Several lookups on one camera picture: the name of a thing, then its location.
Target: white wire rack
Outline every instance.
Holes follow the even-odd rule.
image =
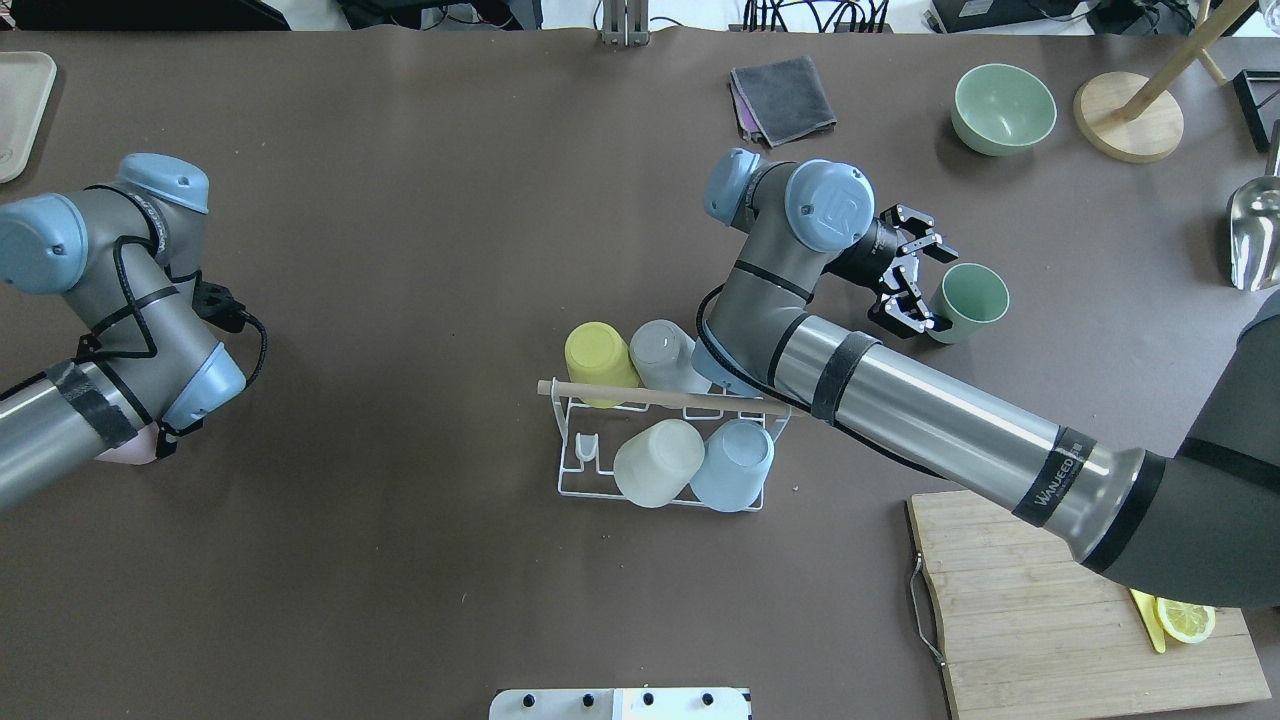
[[[552,413],[561,432],[559,468],[556,475],[556,491],[566,497],[588,497],[593,500],[626,500],[618,492],[613,480],[612,466],[605,466],[600,457],[600,425],[608,418],[621,418],[617,414],[630,414],[630,419],[653,414],[653,421],[678,416],[709,436],[721,424],[744,419],[758,423],[777,442],[791,419],[791,407],[781,402],[754,400],[718,392],[708,395],[669,393],[645,388],[608,388],[603,386],[579,386],[561,383],[556,378],[539,383],[539,392],[550,396]],[[588,397],[620,400],[620,405],[599,409],[582,401]],[[626,424],[631,434],[648,428],[652,421]],[[671,502],[691,507],[707,507],[689,488]],[[758,512],[764,509],[764,491],[746,511]]]

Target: white label sticker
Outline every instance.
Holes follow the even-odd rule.
[[[961,18],[970,18],[973,15],[986,15],[987,10],[991,10],[992,3],[996,0],[969,0],[960,8]]]

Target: yellow knife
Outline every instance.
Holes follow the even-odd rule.
[[[1156,648],[1156,652],[1165,652],[1165,629],[1160,626],[1160,620],[1156,618],[1156,597],[1133,588],[1129,592],[1133,594],[1134,603],[1138,605],[1142,624],[1147,626],[1151,646]]]

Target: yellow cup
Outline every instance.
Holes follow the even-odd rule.
[[[613,387],[640,387],[640,375],[631,365],[627,343],[618,331],[605,323],[582,323],[564,341],[564,364],[568,379]],[[591,407],[613,407],[613,400],[582,398]]]

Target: metal scoop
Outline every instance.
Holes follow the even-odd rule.
[[[1267,174],[1231,195],[1231,284],[1263,290],[1280,283],[1280,120],[1271,128]]]

